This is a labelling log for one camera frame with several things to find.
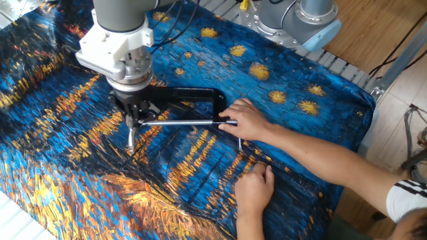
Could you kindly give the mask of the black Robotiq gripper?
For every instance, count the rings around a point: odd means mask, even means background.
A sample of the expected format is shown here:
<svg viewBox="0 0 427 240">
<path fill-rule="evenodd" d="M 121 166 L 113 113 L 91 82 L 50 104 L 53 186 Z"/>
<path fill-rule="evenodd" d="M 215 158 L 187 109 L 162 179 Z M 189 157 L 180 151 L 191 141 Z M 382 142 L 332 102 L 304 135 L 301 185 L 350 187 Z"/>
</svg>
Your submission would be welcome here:
<svg viewBox="0 0 427 240">
<path fill-rule="evenodd" d="M 133 92 L 113 89 L 109 100 L 125 115 L 125 123 L 130 128 L 139 128 L 139 115 L 143 123 L 157 119 L 160 110 L 152 101 L 156 98 L 159 87 L 146 87 Z"/>
</svg>

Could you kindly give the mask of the person right hand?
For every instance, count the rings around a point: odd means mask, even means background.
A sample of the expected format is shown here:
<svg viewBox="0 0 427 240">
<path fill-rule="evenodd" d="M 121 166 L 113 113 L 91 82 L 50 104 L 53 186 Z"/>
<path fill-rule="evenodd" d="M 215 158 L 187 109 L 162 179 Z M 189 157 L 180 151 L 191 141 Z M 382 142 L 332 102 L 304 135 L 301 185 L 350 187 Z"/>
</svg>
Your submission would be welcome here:
<svg viewBox="0 0 427 240">
<path fill-rule="evenodd" d="M 272 124 L 266 120 L 259 109 L 246 98 L 237 99 L 220 117 L 237 121 L 237 125 L 224 123 L 219 129 L 248 141 L 263 141 Z"/>
</svg>

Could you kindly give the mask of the person left hand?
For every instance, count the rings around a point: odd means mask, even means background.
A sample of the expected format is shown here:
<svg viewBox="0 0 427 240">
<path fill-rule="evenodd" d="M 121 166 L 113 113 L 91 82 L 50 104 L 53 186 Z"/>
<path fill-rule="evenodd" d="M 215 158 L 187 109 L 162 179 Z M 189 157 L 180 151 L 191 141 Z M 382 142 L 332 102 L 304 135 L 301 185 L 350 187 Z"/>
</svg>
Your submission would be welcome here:
<svg viewBox="0 0 427 240">
<path fill-rule="evenodd" d="M 235 184 L 239 218 L 261 217 L 274 193 L 274 174 L 270 165 L 257 163 Z"/>
</svg>

